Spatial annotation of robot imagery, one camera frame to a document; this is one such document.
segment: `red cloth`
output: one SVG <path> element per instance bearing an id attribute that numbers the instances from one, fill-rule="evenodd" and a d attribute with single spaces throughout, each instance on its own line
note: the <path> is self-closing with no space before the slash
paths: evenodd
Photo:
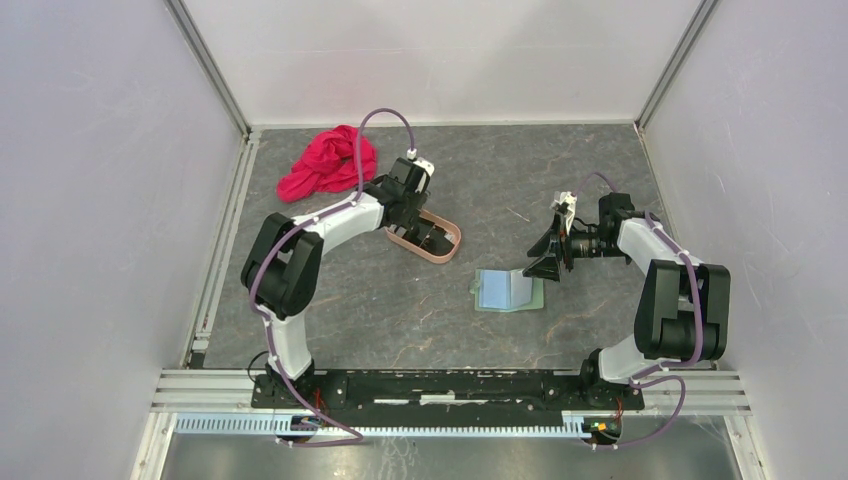
<path id="1" fill-rule="evenodd" d="M 357 184 L 353 144 L 356 129 L 348 125 L 319 133 L 303 151 L 291 173 L 280 179 L 277 196 L 291 203 L 313 192 L 343 192 Z M 377 173 L 377 150 L 362 137 L 362 171 L 365 181 Z"/>

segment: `gray floor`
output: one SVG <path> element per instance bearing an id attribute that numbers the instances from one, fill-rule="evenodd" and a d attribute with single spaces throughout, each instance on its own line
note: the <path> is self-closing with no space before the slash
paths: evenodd
<path id="1" fill-rule="evenodd" d="M 318 210 L 345 194 L 280 202 L 275 187 L 318 130 L 262 134 L 227 270 L 205 366 L 244 368 L 265 349 L 238 275 L 265 217 Z M 468 293 L 477 268 L 513 269 L 549 226 L 554 192 L 606 173 L 637 208 L 663 216 L 656 184 L 630 125 L 419 127 L 419 154 L 436 166 L 425 208 L 462 230 L 457 255 L 433 265 L 372 232 L 324 258 L 308 310 L 309 348 L 319 368 L 572 368 L 633 329 L 642 276 L 621 259 L 578 261 L 561 284 L 545 285 L 545 308 L 476 312 Z M 406 133 L 366 136 L 386 172 Z M 597 219 L 600 180 L 581 195 L 578 216 Z"/>
<path id="2" fill-rule="evenodd" d="M 624 440 L 665 419 L 628 418 Z M 174 435 L 164 479 L 741 479 L 721 417 L 680 418 L 638 447 L 592 453 L 572 439 L 372 438 L 364 445 L 289 449 L 268 437 Z"/>

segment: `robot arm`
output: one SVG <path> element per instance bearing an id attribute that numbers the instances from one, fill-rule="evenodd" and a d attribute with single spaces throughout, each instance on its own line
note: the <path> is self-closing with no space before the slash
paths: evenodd
<path id="1" fill-rule="evenodd" d="M 312 365 L 306 347 L 304 310 L 315 294 L 321 258 L 327 252 L 381 227 L 401 232 L 405 240 L 435 254 L 453 247 L 444 230 L 419 218 L 433 172 L 433 165 L 425 160 L 399 158 L 388 175 L 365 186 L 358 200 L 354 193 L 310 215 L 288 218 L 275 213 L 265 219 L 241 272 L 242 285 L 248 289 L 283 235 L 295 225 L 319 219 L 283 245 L 281 255 L 268 266 L 257 289 L 257 304 L 272 319 L 274 342 L 289 378 L 298 378 Z M 338 213 L 321 218 L 322 213 L 331 211 Z"/>
<path id="2" fill-rule="evenodd" d="M 652 231 L 662 229 L 659 219 L 652 216 L 654 226 L 649 226 L 630 195 L 610 193 L 598 201 L 598 224 L 584 224 L 581 230 L 572 223 L 575 200 L 570 193 L 558 195 L 552 205 L 554 221 L 527 252 L 538 258 L 524 275 L 560 281 L 563 269 L 572 270 L 575 259 L 595 257 L 625 257 L 645 275 L 633 334 L 590 355 L 582 369 L 587 383 L 628 383 L 633 375 L 666 360 L 690 359 L 695 349 L 695 315 L 689 278 L 683 261 Z M 723 266 L 689 258 L 701 303 L 699 360 L 717 360 L 727 343 L 730 273 Z"/>

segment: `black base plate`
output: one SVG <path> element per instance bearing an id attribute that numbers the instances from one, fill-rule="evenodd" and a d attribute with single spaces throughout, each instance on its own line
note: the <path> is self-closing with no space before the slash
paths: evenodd
<path id="1" fill-rule="evenodd" d="M 626 385 L 586 387 L 578 375 L 555 370 L 325 370 L 307 372 L 295 387 L 313 405 L 320 396 L 334 419 L 359 427 L 559 426 L 563 410 L 616 410 L 617 399 L 624 410 L 645 408 Z M 428 397 L 451 394 L 481 403 Z M 301 407 L 274 371 L 257 377 L 251 406 Z"/>

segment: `white wall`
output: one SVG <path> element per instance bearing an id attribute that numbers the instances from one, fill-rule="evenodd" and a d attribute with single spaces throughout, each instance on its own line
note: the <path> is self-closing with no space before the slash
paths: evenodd
<path id="1" fill-rule="evenodd" d="M 0 19 L 0 478 L 127 478 L 239 136 L 161 1 Z"/>
<path id="2" fill-rule="evenodd" d="M 733 275 L 725 358 L 777 479 L 848 478 L 846 19 L 722 2 L 647 127 L 680 238 Z"/>
<path id="3" fill-rule="evenodd" d="M 698 1 L 186 3 L 248 120 L 280 125 L 632 120 Z"/>

